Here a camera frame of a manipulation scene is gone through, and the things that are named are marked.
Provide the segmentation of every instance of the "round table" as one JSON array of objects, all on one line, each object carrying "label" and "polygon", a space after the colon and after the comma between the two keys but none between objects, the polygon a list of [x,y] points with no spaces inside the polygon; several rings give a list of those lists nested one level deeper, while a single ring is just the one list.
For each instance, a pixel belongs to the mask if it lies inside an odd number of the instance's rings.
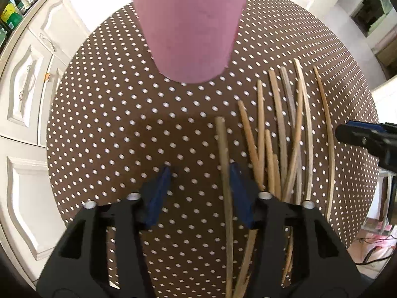
[{"label": "round table", "polygon": [[[51,185],[65,223],[88,199],[115,202],[140,188],[158,169],[173,170],[158,225],[141,235],[158,297],[222,297],[226,234],[214,119],[226,118],[230,158],[249,164],[237,101],[257,127],[256,82],[264,83],[266,127],[278,153],[274,100],[267,76],[281,66],[296,88],[293,58],[300,60],[311,104],[314,137],[312,200],[325,209],[328,144],[325,115],[312,71],[319,68],[333,130],[355,119],[377,122],[368,85],[340,40],[289,0],[247,0],[228,68],[209,82],[184,84],[160,74],[131,3],[104,21],[65,71],[47,134]],[[289,155],[291,119],[278,76]],[[302,133],[303,181],[306,143]],[[378,167],[366,150],[335,139],[332,227],[349,246],[368,213]],[[234,218],[234,271],[243,259],[245,229]],[[117,281],[109,233],[110,279]]]}]

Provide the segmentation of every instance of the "yellow label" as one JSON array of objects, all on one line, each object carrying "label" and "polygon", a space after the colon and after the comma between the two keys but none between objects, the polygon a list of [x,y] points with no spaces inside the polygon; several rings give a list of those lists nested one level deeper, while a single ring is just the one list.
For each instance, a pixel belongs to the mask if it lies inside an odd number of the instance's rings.
[{"label": "yellow label", "polygon": [[11,16],[11,14],[13,14],[15,12],[15,7],[12,3],[7,4],[7,6],[5,7],[3,14],[1,15],[1,19],[4,22],[8,21],[8,18]]}]

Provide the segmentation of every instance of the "blue gripper pad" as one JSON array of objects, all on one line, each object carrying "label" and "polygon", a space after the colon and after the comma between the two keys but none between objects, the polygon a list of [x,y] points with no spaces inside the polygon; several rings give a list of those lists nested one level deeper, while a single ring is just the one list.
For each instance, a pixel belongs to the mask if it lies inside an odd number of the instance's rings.
[{"label": "blue gripper pad", "polygon": [[165,166],[157,177],[144,184],[140,190],[146,209],[144,224],[149,229],[158,221],[165,194],[171,184],[171,170]]},{"label": "blue gripper pad", "polygon": [[242,176],[240,167],[236,163],[230,165],[229,180],[237,217],[244,226],[251,228],[254,222],[252,206],[260,190],[255,181]]}]

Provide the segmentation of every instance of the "cabinet door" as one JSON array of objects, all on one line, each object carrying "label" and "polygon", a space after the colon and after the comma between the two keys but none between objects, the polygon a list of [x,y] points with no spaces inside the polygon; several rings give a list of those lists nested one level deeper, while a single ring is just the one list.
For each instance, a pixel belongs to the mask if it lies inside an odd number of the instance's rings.
[{"label": "cabinet door", "polygon": [[0,78],[0,136],[37,145],[41,93],[51,53],[28,30]]},{"label": "cabinet door", "polygon": [[57,57],[53,56],[50,66],[48,68],[47,77],[44,82],[43,94],[41,96],[40,112],[38,116],[38,145],[46,146],[46,132],[48,117],[50,115],[52,101],[54,100],[55,92],[61,82],[62,75],[66,70],[66,65],[62,63]]},{"label": "cabinet door", "polygon": [[19,264],[37,280],[65,230],[46,149],[0,137],[0,223]]},{"label": "cabinet door", "polygon": [[89,36],[68,0],[47,0],[29,23],[29,30],[64,64]]}]

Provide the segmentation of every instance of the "metal screw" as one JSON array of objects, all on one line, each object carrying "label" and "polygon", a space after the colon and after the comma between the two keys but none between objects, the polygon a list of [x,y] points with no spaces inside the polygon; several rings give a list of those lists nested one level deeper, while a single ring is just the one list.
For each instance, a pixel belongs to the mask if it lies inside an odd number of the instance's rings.
[{"label": "metal screw", "polygon": [[140,199],[140,193],[131,193],[127,196],[127,200],[129,201],[137,201],[138,199]]},{"label": "metal screw", "polygon": [[97,203],[95,201],[87,201],[84,204],[84,208],[86,209],[92,209],[97,205]]},{"label": "metal screw", "polygon": [[272,195],[271,193],[267,192],[267,191],[261,191],[261,192],[258,194],[258,197],[259,197],[260,199],[268,200],[268,199],[271,199],[271,198],[273,197],[273,195]]},{"label": "metal screw", "polygon": [[302,203],[302,206],[303,206],[304,208],[306,208],[306,209],[313,209],[313,208],[316,207],[315,204],[314,204],[313,202],[311,202],[311,201],[304,201],[304,202]]}]

